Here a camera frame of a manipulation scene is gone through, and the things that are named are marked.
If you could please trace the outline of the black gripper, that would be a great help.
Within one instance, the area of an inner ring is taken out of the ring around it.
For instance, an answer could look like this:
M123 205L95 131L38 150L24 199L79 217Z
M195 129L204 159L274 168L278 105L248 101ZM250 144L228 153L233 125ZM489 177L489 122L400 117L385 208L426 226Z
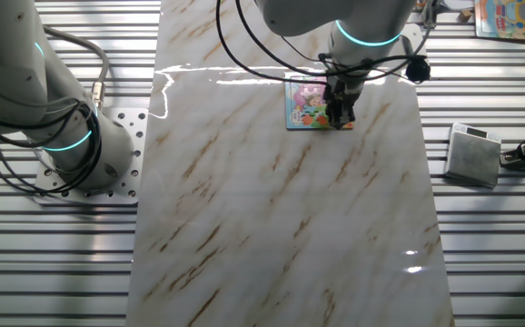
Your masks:
M353 122L353 110L336 107L339 105L353 108L357 102L357 94L349 92L346 83L328 82L323 92L323 100L326 103L325 116L332 129L341 130L346 124Z

